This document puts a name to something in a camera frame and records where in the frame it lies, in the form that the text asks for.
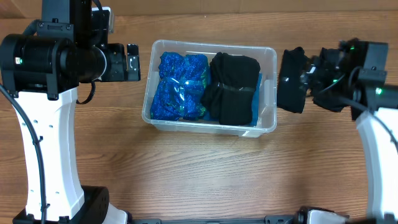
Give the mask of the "small black garment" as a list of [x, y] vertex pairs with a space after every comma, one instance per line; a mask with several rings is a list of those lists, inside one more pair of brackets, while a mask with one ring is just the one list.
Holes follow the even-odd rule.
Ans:
[[308, 57], [301, 47], [284, 50], [278, 86], [277, 106], [291, 113], [302, 113], [305, 106], [307, 89], [303, 86], [300, 76]]

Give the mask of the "sparkly blue fabric bundle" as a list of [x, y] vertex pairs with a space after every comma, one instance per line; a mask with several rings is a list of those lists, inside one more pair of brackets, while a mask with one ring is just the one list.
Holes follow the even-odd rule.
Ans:
[[160, 57], [159, 77], [150, 117], [156, 120], [197, 121], [204, 117], [201, 98], [208, 84], [208, 58], [203, 54], [180, 55], [164, 52]]

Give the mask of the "blue denim jeans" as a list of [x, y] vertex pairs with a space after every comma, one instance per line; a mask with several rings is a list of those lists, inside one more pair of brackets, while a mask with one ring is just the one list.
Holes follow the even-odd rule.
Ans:
[[[257, 121], [258, 121], [258, 116], [259, 116], [259, 89], [261, 87], [261, 80], [262, 80], [262, 73], [259, 74], [259, 78], [257, 81], [257, 87], [256, 90], [254, 92], [254, 96], [253, 96], [253, 100], [252, 100], [252, 121], [248, 124], [248, 126], [256, 126], [257, 125]], [[218, 121], [218, 119], [216, 118], [212, 118], [210, 116], [210, 113], [207, 111], [203, 117], [203, 119], [205, 121]]]

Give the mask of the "large black taped garment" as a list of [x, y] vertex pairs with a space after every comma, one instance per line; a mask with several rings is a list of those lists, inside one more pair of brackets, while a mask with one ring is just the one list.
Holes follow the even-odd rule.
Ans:
[[210, 118], [230, 126], [251, 123], [260, 70], [254, 58], [218, 52], [210, 62], [211, 81], [201, 98]]

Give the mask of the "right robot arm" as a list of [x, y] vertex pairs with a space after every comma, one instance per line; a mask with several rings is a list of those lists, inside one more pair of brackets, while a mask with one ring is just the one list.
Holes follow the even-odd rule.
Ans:
[[316, 105], [351, 110], [368, 176], [363, 223], [397, 223], [397, 87], [386, 84], [388, 51], [384, 42], [341, 41], [308, 59], [300, 77]]

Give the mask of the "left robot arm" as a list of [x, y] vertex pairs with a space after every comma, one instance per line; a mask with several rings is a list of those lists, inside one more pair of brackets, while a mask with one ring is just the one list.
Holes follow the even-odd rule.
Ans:
[[42, 17], [1, 42], [1, 93], [21, 127], [28, 196], [14, 223], [132, 223], [76, 164], [78, 86], [138, 82], [137, 45], [110, 44], [113, 12], [92, 0], [45, 0]]

